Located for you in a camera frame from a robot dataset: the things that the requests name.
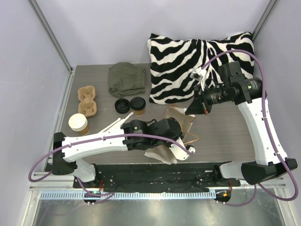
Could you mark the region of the brown paper bag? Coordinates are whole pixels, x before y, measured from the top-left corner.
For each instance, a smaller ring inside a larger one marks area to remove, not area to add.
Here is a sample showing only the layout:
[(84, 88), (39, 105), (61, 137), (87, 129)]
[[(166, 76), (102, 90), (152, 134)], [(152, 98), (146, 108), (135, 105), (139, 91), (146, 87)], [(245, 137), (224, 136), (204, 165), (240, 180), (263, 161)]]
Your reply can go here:
[[(187, 136), (192, 127), (193, 120), (195, 115), (186, 115), (186, 108), (181, 108), (176, 105), (170, 105), (167, 110), (164, 112), (163, 118), (175, 118), (181, 126), (181, 131), (183, 133), (182, 141), (185, 145), (192, 145), (192, 141), (188, 141)], [(152, 149), (148, 149), (144, 154), (148, 158), (158, 160), (165, 164), (176, 164), (178, 161), (175, 156), (170, 151), (169, 147), (165, 145), (160, 145)]]

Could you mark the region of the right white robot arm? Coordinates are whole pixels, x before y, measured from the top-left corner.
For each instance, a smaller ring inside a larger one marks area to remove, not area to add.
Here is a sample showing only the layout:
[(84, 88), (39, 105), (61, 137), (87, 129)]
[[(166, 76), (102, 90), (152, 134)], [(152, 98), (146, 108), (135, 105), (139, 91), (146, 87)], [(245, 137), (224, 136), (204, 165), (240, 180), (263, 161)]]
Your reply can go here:
[(243, 179), (251, 185), (277, 178), (294, 170), (297, 161), (288, 158), (277, 137), (268, 109), (268, 101), (262, 96), (262, 81), (246, 78), (238, 61), (218, 68), (222, 82), (213, 88), (205, 87), (206, 70), (194, 68), (192, 79), (200, 81), (194, 87), (194, 98), (186, 115), (209, 114), (214, 104), (232, 101), (243, 115), (255, 151), (253, 162), (227, 162), (216, 166), (213, 182), (225, 185), (230, 178)]

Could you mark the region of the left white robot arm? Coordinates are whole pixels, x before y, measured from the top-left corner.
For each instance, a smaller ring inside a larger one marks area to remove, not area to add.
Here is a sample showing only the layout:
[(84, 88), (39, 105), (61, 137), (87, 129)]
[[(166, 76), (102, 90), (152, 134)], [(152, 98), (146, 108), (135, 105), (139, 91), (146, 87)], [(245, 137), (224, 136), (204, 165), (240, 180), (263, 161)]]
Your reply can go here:
[(164, 145), (173, 153), (185, 149), (180, 124), (175, 118), (160, 121), (132, 120), (106, 132), (82, 137), (67, 137), (62, 132), (54, 134), (52, 174), (73, 175), (88, 187), (99, 185), (100, 176), (96, 167), (83, 160), (84, 157), (107, 153), (142, 150)]

